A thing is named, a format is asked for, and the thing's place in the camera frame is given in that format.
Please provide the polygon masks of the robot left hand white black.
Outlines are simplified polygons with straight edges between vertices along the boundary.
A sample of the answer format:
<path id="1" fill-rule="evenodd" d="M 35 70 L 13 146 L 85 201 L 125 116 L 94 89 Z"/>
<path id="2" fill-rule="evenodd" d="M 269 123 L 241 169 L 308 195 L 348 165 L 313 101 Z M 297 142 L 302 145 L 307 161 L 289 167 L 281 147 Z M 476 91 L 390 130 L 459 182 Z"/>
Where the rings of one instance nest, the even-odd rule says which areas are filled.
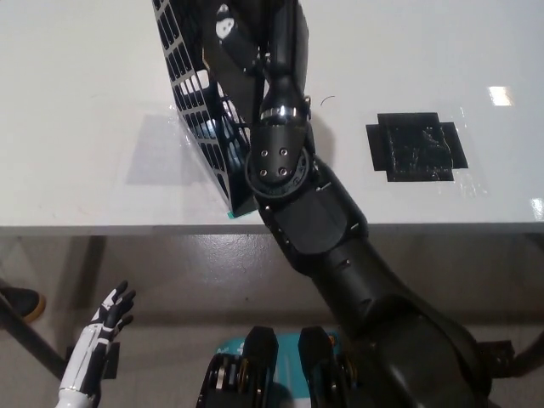
<path id="1" fill-rule="evenodd" d="M 133 321 L 129 312 L 135 295 L 135 290 L 129 291 L 124 280 L 101 302 L 76 342 L 60 391 L 74 391 L 87 397 L 97 394 L 114 340 Z"/>

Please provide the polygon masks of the robot right hand white black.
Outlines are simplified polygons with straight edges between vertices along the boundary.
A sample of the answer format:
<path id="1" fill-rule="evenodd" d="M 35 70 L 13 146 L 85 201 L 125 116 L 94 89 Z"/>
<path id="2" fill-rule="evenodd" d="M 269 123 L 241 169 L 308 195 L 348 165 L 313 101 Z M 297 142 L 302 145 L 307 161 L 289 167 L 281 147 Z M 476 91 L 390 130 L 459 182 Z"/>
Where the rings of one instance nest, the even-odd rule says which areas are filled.
<path id="1" fill-rule="evenodd" d="M 222 50 L 248 76 L 289 76 L 299 90 L 304 90 L 309 28 L 300 2 L 221 3 L 215 32 Z"/>

